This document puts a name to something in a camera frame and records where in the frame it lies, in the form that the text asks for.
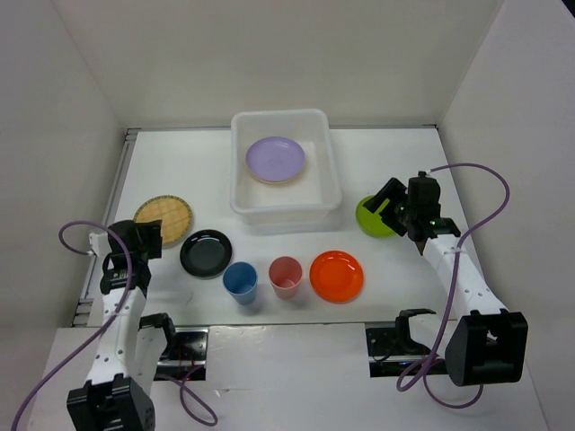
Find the beige round plate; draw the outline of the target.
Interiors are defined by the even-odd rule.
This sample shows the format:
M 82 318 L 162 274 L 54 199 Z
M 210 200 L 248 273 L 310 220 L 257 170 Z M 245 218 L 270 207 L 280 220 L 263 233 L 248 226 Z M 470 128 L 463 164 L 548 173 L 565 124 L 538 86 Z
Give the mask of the beige round plate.
M 249 175 L 250 175 L 253 179 L 255 179 L 256 181 L 259 181 L 259 182 L 264 183 L 264 184 L 283 185 L 283 184 L 287 184 L 287 183 L 290 183 L 290 182 L 294 182 L 294 181 L 296 181 L 296 180 L 299 180 L 302 176 L 305 176 L 305 171 L 306 171 L 306 168 L 302 169 L 302 170 L 301 170 L 300 172 L 298 172 L 296 175 L 294 175 L 294 176 L 292 176 L 292 177 L 290 177 L 290 178 L 288 178 L 288 179 L 286 179 L 286 180 L 277 180 L 277 181 L 275 181 L 275 180 L 274 180 L 274 181 L 272 181 L 272 180 L 264 180 L 263 178 L 261 178 L 261 177 L 255 175 L 255 174 L 254 174 L 253 172 L 251 172 L 251 171 L 249 171 Z

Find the yellow woven pattern plate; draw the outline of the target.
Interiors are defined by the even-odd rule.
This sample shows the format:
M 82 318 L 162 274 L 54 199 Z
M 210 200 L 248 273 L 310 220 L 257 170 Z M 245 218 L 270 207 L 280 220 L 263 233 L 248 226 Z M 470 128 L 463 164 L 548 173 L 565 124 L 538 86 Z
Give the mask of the yellow woven pattern plate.
M 136 223 L 161 221 L 163 247 L 171 248 L 182 240 L 192 226 L 193 213 L 190 205 L 174 195 L 162 195 L 148 199 L 134 214 Z

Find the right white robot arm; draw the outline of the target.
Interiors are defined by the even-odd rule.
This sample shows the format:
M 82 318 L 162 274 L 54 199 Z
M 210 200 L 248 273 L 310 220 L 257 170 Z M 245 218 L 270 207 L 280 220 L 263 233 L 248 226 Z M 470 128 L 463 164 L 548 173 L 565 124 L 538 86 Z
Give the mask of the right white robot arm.
M 428 172 L 401 183 L 391 178 L 364 208 L 400 236 L 407 236 L 436 271 L 447 309 L 400 311 L 394 343 L 404 353 L 426 347 L 424 362 L 443 360 L 457 386 L 516 383 L 521 379 L 528 324 L 511 312 L 485 282 L 464 248 L 468 235 L 441 215 L 441 188 Z

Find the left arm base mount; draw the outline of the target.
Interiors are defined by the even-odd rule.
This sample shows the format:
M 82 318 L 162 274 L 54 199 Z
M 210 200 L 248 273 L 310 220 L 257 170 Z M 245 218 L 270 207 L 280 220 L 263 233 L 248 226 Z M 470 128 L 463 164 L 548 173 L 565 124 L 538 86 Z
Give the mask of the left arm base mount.
M 190 370 L 188 381 L 206 380 L 208 327 L 176 327 L 175 340 L 161 354 L 155 381 L 166 381 L 166 376 L 181 381 Z

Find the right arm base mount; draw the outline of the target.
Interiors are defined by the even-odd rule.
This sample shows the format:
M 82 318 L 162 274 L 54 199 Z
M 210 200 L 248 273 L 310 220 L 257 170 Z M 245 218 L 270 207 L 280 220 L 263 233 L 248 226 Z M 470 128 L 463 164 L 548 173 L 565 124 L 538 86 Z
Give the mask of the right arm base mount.
M 402 345 L 394 324 L 389 321 L 366 324 L 365 333 L 371 378 L 397 377 L 429 353 L 427 347 L 419 344 Z

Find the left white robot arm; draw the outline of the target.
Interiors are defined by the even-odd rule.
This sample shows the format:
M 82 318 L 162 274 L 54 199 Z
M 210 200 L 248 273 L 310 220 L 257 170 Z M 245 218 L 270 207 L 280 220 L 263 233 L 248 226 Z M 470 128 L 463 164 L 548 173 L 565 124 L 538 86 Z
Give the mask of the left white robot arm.
M 106 239 L 90 239 L 103 259 L 103 332 L 84 385 L 67 395 L 66 408 L 77 430 L 155 429 L 150 391 L 156 366 L 179 347 L 167 313 L 144 314 L 148 263 L 163 251 L 161 226 L 159 220 L 123 220 L 110 225 Z

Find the green round plate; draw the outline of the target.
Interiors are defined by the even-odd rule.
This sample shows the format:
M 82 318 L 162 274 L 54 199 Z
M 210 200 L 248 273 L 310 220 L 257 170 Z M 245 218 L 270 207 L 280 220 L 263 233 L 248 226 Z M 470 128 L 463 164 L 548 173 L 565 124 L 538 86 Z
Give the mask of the green round plate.
M 381 221 L 378 214 L 373 214 L 364 207 L 364 204 L 372 197 L 373 195 L 364 197 L 356 206 L 355 217 L 359 228 L 365 234 L 374 238 L 394 236 L 395 232 Z

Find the purple round plate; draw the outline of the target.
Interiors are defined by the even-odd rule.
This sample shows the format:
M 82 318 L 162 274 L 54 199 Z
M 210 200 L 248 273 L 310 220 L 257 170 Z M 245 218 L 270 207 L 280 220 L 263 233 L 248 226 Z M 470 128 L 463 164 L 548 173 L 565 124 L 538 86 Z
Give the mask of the purple round plate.
M 305 151 L 296 141 L 268 136 L 254 142 L 245 156 L 249 171 L 264 180 L 286 180 L 305 167 Z

